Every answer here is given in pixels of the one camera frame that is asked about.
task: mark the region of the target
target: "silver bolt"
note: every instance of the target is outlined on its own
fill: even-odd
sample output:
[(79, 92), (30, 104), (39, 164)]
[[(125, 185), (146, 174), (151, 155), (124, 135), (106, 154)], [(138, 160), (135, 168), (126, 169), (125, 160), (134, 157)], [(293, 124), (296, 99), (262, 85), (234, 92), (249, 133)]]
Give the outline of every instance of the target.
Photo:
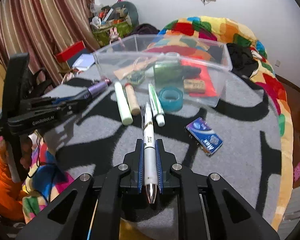
[(125, 164), (125, 163), (122, 163), (122, 164), (120, 164), (120, 165), (118, 166), (118, 169), (119, 169), (120, 171), (125, 171), (126, 169), (128, 169), (128, 165)]
[(179, 164), (179, 163), (175, 163), (172, 165), (172, 168), (175, 170), (175, 171), (179, 171), (182, 169), (182, 165)]
[(212, 180), (219, 180), (219, 179), (220, 179), (220, 175), (219, 175), (218, 173), (212, 173), (212, 174), (210, 175), (210, 178), (211, 178)]
[(80, 175), (80, 180), (81, 181), (87, 181), (89, 179), (90, 179), (90, 175), (87, 174), (87, 173)]

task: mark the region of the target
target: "striped curtain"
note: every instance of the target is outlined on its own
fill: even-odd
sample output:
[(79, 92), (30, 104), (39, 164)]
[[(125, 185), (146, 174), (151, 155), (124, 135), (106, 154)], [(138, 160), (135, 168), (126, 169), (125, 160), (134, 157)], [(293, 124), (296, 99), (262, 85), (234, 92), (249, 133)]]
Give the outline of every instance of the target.
[(1, 0), (0, 64), (9, 56), (30, 53), (29, 68), (35, 73), (45, 67), (55, 84), (60, 84), (55, 55), (77, 41), (91, 51), (99, 49), (90, 30), (90, 3), (94, 0)]

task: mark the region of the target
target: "blue box label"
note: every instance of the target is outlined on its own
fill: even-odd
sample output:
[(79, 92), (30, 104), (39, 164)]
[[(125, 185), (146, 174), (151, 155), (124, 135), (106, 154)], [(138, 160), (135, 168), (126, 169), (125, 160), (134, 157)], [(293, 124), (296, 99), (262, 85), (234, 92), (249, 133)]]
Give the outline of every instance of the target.
[(223, 144), (223, 140), (201, 117), (188, 124), (186, 129), (208, 151), (208, 156), (213, 155)]

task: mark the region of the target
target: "orange clothing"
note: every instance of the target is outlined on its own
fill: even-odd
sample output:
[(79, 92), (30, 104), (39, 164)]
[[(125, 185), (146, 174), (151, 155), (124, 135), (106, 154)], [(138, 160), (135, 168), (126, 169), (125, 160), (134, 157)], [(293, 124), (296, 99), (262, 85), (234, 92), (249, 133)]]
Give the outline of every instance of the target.
[(14, 221), (24, 220), (22, 198), (27, 194), (21, 191), (22, 182), (12, 181), (9, 167), (2, 160), (4, 154), (0, 152), (0, 215)]

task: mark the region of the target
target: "pen tip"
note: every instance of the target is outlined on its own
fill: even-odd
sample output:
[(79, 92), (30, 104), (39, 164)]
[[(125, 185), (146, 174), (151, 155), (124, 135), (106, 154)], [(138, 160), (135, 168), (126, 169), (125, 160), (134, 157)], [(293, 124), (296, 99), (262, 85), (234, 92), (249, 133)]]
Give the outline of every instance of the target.
[(149, 204), (154, 204), (157, 196), (157, 185), (152, 183), (146, 185), (146, 193)]

